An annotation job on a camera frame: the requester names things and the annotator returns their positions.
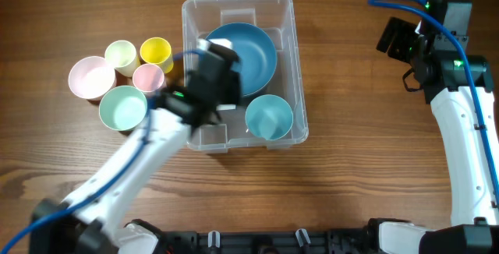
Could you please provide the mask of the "dark blue bowl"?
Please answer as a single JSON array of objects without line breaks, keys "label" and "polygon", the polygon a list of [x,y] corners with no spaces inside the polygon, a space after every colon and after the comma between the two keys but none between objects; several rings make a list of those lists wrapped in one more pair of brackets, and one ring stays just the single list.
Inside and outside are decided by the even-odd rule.
[{"label": "dark blue bowl", "polygon": [[272,80],[278,63],[277,50],[272,39],[259,27],[249,23],[230,23],[208,34],[207,40],[226,39],[239,56],[233,68],[241,79],[242,95],[261,92]]}]

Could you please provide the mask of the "light blue bowl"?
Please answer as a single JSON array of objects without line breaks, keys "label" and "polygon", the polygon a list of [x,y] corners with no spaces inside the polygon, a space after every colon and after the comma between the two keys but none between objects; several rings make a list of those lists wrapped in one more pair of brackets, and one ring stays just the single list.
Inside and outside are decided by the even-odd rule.
[{"label": "light blue bowl", "polygon": [[248,130],[258,138],[274,141],[284,137],[292,128],[293,112],[289,103],[273,94],[253,99],[246,108]]}]

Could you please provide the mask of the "mint green bowl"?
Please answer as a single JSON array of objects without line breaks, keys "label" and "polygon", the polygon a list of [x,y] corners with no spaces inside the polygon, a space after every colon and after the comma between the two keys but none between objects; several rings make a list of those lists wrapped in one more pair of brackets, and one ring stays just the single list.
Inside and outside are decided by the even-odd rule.
[{"label": "mint green bowl", "polygon": [[133,86],[117,86],[105,94],[99,105],[102,123],[115,131],[130,131],[147,113],[147,98]]}]

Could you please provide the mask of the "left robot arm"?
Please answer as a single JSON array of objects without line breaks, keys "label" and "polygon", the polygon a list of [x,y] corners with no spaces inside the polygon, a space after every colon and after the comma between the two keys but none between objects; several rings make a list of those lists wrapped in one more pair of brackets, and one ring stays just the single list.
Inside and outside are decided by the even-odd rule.
[{"label": "left robot arm", "polygon": [[22,232],[31,253],[156,253],[159,231],[121,222],[151,175],[217,114],[220,104],[238,104],[240,57],[226,39],[196,49],[198,66],[185,86],[170,85],[147,100],[144,121],[88,181],[59,203],[45,199]]}]

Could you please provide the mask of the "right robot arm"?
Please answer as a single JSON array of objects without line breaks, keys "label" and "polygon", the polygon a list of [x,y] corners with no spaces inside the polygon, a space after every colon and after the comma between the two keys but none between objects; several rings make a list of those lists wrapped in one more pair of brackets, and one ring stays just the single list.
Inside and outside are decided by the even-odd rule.
[{"label": "right robot arm", "polygon": [[372,219],[370,246],[384,253],[496,253],[498,201],[477,111],[455,47],[441,34],[418,34],[392,17],[377,50],[407,62],[425,94],[444,142],[451,179],[451,226],[430,230],[395,219]]}]

